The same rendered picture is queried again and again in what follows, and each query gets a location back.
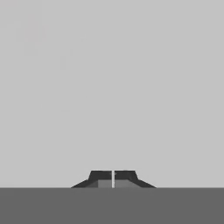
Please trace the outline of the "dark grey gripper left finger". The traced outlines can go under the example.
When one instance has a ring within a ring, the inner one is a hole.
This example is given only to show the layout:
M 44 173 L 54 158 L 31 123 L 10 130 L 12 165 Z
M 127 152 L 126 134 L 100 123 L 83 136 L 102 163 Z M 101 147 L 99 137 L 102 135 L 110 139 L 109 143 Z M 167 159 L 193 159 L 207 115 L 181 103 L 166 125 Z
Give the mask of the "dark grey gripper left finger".
M 111 188 L 112 171 L 91 171 L 88 178 L 81 181 L 73 188 Z

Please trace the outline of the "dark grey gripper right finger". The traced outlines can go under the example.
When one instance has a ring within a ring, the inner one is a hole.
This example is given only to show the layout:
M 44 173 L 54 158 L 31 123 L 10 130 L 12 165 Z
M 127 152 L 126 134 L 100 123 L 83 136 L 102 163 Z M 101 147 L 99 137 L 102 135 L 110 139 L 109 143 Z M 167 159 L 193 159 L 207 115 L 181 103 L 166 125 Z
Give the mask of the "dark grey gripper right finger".
M 135 171 L 115 171 L 115 188 L 154 188 L 138 178 Z

